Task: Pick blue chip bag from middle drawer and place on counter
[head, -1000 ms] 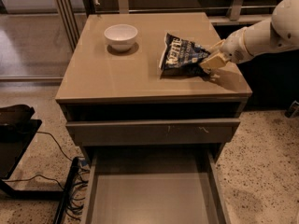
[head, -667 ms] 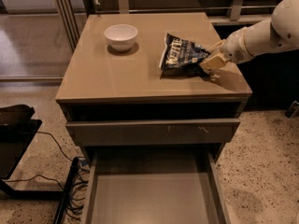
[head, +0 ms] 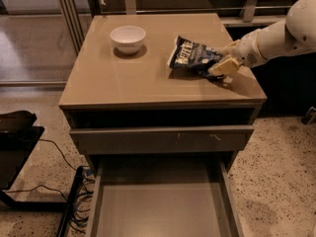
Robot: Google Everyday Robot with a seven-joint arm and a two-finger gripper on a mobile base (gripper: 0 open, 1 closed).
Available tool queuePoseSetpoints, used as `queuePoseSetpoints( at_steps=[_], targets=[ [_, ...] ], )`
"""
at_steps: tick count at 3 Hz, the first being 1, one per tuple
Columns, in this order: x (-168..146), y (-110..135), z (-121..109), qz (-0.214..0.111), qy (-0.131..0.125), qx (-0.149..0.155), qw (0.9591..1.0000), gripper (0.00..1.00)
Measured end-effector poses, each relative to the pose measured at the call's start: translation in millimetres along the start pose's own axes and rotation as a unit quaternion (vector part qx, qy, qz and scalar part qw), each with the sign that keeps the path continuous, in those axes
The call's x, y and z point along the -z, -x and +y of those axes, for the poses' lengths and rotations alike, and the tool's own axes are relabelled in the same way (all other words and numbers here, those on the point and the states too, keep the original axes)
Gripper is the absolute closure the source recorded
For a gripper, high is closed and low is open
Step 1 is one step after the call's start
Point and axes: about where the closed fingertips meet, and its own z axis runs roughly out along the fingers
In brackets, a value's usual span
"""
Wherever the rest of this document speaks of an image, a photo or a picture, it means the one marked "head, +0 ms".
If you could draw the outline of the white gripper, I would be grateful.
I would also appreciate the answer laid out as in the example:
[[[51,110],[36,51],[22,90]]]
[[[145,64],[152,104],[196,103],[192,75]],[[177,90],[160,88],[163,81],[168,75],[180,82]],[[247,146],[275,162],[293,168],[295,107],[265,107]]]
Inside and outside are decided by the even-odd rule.
[[[228,44],[227,46],[221,47],[218,52],[222,56],[234,54],[236,58],[226,56],[220,59],[208,69],[210,75],[220,76],[237,72],[241,63],[249,68],[267,63],[268,61],[262,56],[259,50],[259,32],[260,30],[255,30]]]

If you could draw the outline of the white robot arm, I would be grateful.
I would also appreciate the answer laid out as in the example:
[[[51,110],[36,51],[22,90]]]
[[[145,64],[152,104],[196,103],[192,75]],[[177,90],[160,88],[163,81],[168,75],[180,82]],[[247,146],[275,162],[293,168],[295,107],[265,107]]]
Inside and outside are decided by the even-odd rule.
[[[316,0],[298,0],[286,17],[252,31],[219,50],[223,58],[207,72],[222,76],[266,64],[281,56],[296,56],[316,50]]]

